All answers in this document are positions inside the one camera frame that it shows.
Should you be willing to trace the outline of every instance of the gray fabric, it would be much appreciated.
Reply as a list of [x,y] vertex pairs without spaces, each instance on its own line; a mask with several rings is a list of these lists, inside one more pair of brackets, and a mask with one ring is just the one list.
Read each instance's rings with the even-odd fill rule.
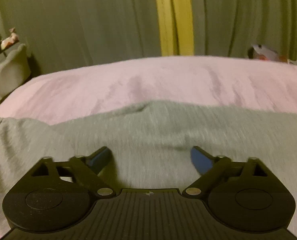
[[[8,228],[4,195],[43,156],[66,161],[108,146],[114,162],[101,177],[116,190],[182,190],[199,177],[190,161],[193,145],[235,161],[261,158],[297,203],[297,114],[157,101],[53,126],[0,118],[0,232]],[[297,235],[297,210],[289,229]]]
[[41,73],[161,56],[155,0],[0,0]]
[[246,57],[263,44],[297,59],[297,0],[191,0],[195,55]]

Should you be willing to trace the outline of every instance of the small figurine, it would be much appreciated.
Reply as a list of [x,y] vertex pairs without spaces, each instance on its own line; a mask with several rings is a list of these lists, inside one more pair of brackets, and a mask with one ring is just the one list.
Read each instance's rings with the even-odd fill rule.
[[287,58],[279,55],[275,50],[269,49],[264,45],[253,45],[249,49],[249,58],[266,61],[287,62]]
[[18,42],[18,35],[15,32],[15,28],[10,29],[10,36],[1,42],[1,50],[8,49],[12,45]]

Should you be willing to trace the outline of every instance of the blue tab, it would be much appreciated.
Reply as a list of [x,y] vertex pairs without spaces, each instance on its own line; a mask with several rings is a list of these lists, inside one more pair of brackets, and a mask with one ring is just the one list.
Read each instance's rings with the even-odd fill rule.
[[95,154],[95,156],[86,157],[85,164],[95,173],[99,172],[109,163],[112,153],[111,150],[107,147],[102,147],[101,152]]
[[213,167],[213,161],[196,148],[191,149],[191,160],[194,167],[200,174],[205,174]]

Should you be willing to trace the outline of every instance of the gray blanket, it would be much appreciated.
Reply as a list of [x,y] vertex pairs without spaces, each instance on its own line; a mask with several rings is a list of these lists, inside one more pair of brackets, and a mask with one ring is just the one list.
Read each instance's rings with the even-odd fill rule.
[[[53,126],[0,118],[0,233],[9,229],[4,195],[43,156],[66,161],[108,146],[114,161],[101,177],[115,190],[182,190],[199,177],[190,161],[193,145],[235,161],[259,157],[297,204],[297,114],[156,101]],[[297,236],[297,209],[289,230]]]

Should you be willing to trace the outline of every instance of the white plush toy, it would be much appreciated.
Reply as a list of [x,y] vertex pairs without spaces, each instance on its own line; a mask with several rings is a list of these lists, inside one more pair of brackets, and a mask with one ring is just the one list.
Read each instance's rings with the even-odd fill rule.
[[26,45],[20,44],[0,63],[0,101],[29,78]]
[[1,42],[1,50],[8,49],[18,42],[18,35],[15,32],[15,28],[10,29],[10,36]]

